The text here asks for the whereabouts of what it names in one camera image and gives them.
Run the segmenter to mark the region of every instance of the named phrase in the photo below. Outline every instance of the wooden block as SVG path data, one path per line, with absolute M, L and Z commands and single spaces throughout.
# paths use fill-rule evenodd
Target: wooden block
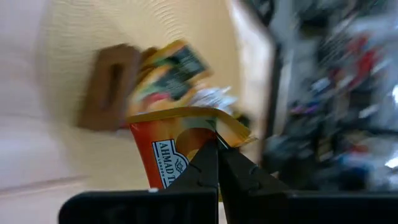
M 140 52 L 126 44 L 100 50 L 78 118 L 79 127 L 93 131 L 116 131 L 120 127 L 140 63 Z

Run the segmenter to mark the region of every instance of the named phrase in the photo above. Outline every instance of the ahmad tea logo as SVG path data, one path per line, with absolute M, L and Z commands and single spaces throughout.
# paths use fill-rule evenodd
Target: ahmad tea logo
M 167 188 L 187 168 L 187 158 L 175 150 L 174 140 L 152 143 L 163 187 Z

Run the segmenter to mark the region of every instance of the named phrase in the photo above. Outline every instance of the brown wooden block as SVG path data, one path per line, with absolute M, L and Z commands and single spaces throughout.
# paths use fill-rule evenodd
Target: brown wooden block
M 93 131 L 116 131 L 120 127 L 140 63 L 140 52 L 126 44 L 99 51 L 78 118 L 79 127 Z

